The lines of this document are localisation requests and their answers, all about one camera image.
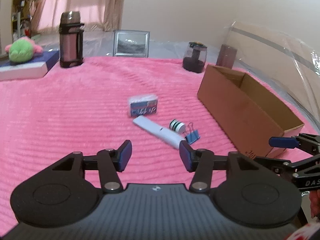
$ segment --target green plush toy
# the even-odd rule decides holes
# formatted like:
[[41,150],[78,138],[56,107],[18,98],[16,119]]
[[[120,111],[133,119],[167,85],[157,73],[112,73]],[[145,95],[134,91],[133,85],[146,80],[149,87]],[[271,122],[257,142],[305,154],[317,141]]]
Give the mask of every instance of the green plush toy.
[[11,45],[5,47],[5,51],[9,53],[9,59],[15,63],[23,63],[31,60],[34,53],[42,53],[42,47],[28,38],[22,37]]

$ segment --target silver picture frame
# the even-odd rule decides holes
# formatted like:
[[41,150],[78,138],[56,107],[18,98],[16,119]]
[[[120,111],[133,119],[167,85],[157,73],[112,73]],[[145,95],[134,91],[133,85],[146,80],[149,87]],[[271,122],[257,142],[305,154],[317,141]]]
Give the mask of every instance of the silver picture frame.
[[113,41],[114,57],[149,57],[150,32],[116,30]]

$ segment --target striped fabric surface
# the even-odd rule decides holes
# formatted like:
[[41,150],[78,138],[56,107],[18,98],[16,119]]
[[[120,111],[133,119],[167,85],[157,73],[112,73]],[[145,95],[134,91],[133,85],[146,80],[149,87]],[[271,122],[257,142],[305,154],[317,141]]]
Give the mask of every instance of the striped fabric surface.
[[[119,174],[124,186],[130,182],[189,186],[193,174],[185,170],[179,152],[128,117],[128,98],[133,95],[159,97],[157,113],[149,117],[162,126],[173,119],[193,122],[201,136],[193,148],[217,155],[235,150],[197,99],[203,74],[185,71],[181,65],[176,59],[91,57],[71,69],[56,64],[41,79],[0,82],[0,235],[17,223],[10,208],[12,190],[73,151],[93,155],[129,139],[132,157]],[[297,109],[287,105],[305,122],[302,132],[315,133]],[[297,149],[281,156],[292,161],[306,157]],[[87,172],[86,179],[99,186],[97,172]],[[212,186],[224,180],[224,171],[214,172]]]

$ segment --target beige curtain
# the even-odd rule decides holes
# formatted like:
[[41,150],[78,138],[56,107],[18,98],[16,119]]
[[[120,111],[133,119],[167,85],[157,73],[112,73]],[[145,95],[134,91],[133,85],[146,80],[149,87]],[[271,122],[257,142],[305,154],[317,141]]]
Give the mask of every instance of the beige curtain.
[[123,0],[34,0],[32,30],[56,32],[64,11],[80,11],[86,30],[120,28]]

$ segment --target gray tape strip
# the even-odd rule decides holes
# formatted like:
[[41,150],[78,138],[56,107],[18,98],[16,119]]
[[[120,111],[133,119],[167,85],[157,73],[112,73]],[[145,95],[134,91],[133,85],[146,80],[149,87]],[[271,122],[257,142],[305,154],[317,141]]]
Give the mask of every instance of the gray tape strip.
[[249,33],[249,32],[246,32],[244,30],[240,30],[238,28],[235,28],[235,27],[231,27],[231,30],[233,32],[236,32],[236,33],[239,33],[241,35],[244,35],[244,36],[247,36],[251,39],[254,39],[256,41],[259,41],[259,42],[262,42],[274,49],[277,49],[279,50],[280,52],[286,54],[287,56],[291,57],[291,58],[294,58],[296,61],[300,62],[301,64],[305,65],[306,67],[308,67],[309,69],[311,69],[312,71],[316,72],[316,69],[315,69],[315,66],[313,65],[312,62],[306,60],[305,58],[301,57],[300,55],[292,52],[291,50],[287,49],[287,48],[284,48],[282,46],[280,46],[279,44],[276,44],[275,42],[273,41],[269,41],[265,38],[262,38],[258,35],[255,35],[253,33]]

